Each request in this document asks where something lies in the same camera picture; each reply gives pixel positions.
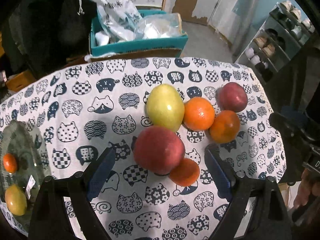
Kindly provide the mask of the person's right hand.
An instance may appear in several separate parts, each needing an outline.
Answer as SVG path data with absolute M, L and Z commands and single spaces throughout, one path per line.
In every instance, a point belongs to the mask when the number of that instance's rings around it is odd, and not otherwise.
M 300 206 L 305 206 L 311 195 L 319 197 L 320 195 L 320 184 L 319 184 L 319 177 L 311 176 L 311 171 L 307 168 L 304 169 L 301 177 L 301 183 L 298 187 L 297 195 L 293 202 L 293 206 L 295 209 L 299 208 Z

